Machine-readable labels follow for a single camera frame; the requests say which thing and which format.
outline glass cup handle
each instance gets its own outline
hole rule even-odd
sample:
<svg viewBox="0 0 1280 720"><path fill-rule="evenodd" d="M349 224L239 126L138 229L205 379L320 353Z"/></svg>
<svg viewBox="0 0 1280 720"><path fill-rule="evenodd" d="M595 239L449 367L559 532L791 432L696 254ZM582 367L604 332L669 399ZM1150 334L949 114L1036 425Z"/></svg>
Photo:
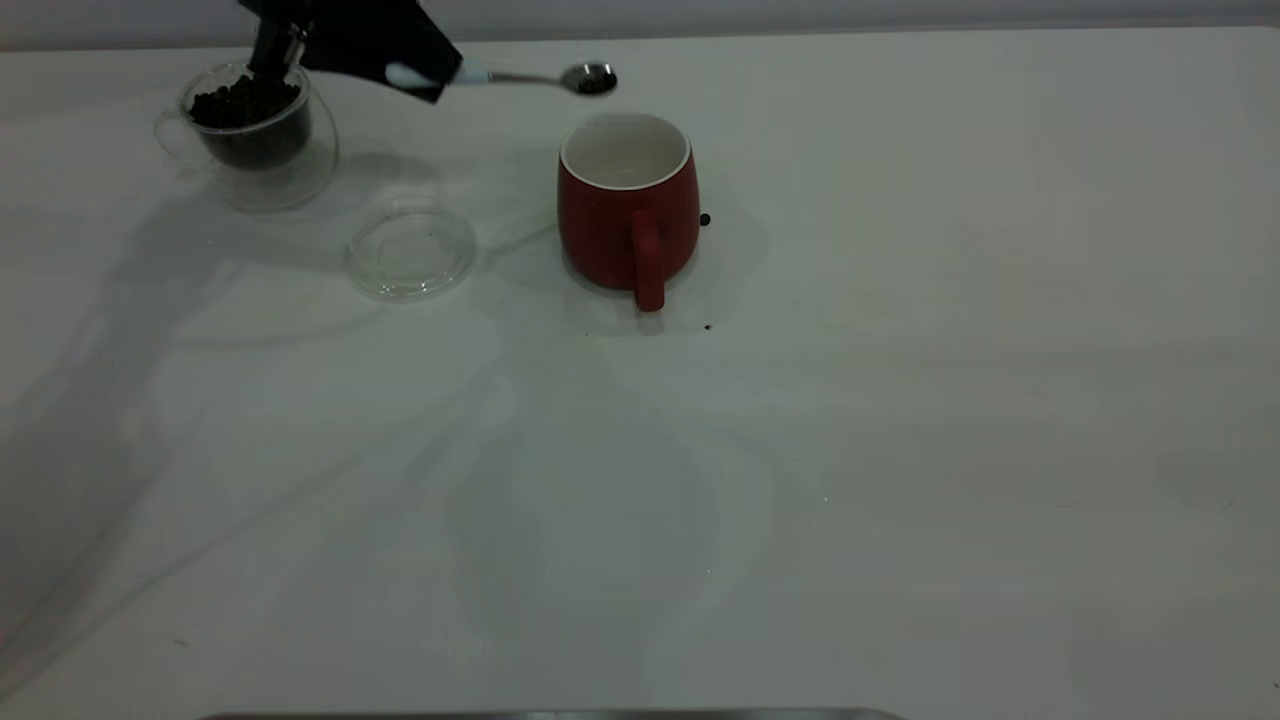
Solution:
<svg viewBox="0 0 1280 720"><path fill-rule="evenodd" d="M160 147L183 168L198 169L209 164L209 159L196 150L191 131L187 129L177 110L160 113L152 126L152 132Z"/></svg>

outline glass cup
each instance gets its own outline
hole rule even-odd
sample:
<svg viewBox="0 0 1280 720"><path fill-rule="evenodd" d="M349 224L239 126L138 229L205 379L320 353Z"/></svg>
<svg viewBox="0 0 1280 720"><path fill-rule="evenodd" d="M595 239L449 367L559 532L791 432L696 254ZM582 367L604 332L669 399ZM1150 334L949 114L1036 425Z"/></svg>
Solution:
<svg viewBox="0 0 1280 720"><path fill-rule="evenodd" d="M338 168L338 128L302 68L294 65L284 76L285 83L301 90L298 97L262 122L219 129L191 117L197 95L252 74L239 61L197 76L178 96L178 109L156 118L156 141L236 209L270 213L302 205L329 186Z"/></svg>

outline wall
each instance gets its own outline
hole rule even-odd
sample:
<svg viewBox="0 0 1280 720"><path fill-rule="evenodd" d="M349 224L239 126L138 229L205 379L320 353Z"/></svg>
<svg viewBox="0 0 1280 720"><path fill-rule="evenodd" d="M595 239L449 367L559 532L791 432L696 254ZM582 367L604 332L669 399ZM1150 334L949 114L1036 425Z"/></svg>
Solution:
<svg viewBox="0 0 1280 720"><path fill-rule="evenodd" d="M458 40L1257 20L1280 0L429 0ZM0 49L244 44L233 0L0 0Z"/></svg>

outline spoon bowl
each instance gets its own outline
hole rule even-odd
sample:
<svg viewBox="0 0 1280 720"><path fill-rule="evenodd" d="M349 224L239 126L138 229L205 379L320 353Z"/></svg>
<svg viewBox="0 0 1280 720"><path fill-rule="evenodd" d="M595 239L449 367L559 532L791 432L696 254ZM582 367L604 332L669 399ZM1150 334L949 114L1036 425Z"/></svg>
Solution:
<svg viewBox="0 0 1280 720"><path fill-rule="evenodd" d="M579 95L608 95L618 86L618 76L608 63L579 63L564 69L561 85Z"/></svg>

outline mug handle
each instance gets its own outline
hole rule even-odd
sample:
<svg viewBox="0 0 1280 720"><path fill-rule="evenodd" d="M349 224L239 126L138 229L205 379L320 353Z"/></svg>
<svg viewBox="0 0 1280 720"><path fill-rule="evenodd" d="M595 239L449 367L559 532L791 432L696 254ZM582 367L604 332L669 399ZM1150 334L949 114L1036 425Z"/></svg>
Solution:
<svg viewBox="0 0 1280 720"><path fill-rule="evenodd" d="M649 210L631 214L631 250L636 256L636 305L643 313L657 313L667 304L666 273L658 220Z"/></svg>
<svg viewBox="0 0 1280 720"><path fill-rule="evenodd" d="M187 129L182 115L177 110L160 113L156 117L156 122L151 126L151 131L155 133L160 147L183 168L193 170L209 164L207 158L201 156L193 147L195 142L192 142L191 131Z"/></svg>

